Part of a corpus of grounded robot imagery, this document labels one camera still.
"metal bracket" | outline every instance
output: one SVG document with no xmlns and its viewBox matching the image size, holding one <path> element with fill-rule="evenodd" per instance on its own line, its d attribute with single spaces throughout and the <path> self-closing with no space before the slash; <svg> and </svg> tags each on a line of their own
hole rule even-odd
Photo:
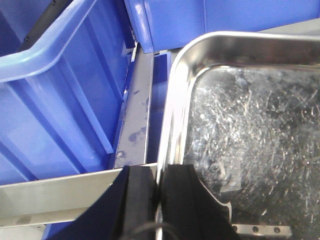
<svg viewBox="0 0 320 240">
<path fill-rule="evenodd" d="M 292 236 L 289 226 L 232 224 L 233 229 L 240 235 L 290 238 Z"/>
</svg>

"blue plastic bin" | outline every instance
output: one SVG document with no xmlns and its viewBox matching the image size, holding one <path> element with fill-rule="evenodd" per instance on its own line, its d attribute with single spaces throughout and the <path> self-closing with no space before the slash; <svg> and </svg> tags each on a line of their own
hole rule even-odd
<svg viewBox="0 0 320 240">
<path fill-rule="evenodd" d="M 133 45 L 123 2 L 74 0 L 14 53 L 49 0 L 0 1 L 0 184 L 105 170 Z"/>
<path fill-rule="evenodd" d="M 146 53 L 213 31 L 261 31 L 319 18 L 320 0 L 125 0 Z"/>
</svg>

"stainless steel tray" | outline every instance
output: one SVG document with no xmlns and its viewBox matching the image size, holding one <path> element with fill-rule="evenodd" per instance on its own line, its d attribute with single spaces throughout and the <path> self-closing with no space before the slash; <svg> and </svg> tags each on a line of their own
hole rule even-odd
<svg viewBox="0 0 320 240">
<path fill-rule="evenodd" d="M 167 164 L 193 164 L 242 234 L 318 239 L 319 63 L 317 37 L 214 32 L 189 43 L 170 73 L 157 180 Z"/>
</svg>

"metal bar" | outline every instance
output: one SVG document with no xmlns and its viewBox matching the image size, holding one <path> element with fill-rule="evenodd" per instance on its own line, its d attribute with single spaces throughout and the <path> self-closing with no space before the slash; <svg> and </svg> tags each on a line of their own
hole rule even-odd
<svg viewBox="0 0 320 240">
<path fill-rule="evenodd" d="M 151 167 L 153 175 L 157 164 Z M 0 229 L 76 219 L 113 183 L 121 168 L 0 186 Z"/>
<path fill-rule="evenodd" d="M 115 168 L 146 163 L 153 69 L 154 53 L 145 54 L 138 44 Z"/>
<path fill-rule="evenodd" d="M 277 238 L 290 238 L 292 236 L 289 226 L 232 224 L 232 227 L 240 235 Z"/>
</svg>

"scratched metal surface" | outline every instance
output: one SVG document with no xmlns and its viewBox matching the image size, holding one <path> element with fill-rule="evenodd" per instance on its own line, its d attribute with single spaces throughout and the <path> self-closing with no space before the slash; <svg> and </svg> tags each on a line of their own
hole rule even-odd
<svg viewBox="0 0 320 240">
<path fill-rule="evenodd" d="M 320 72 L 219 67 L 196 82 L 184 163 L 232 223 L 320 239 Z"/>
</svg>

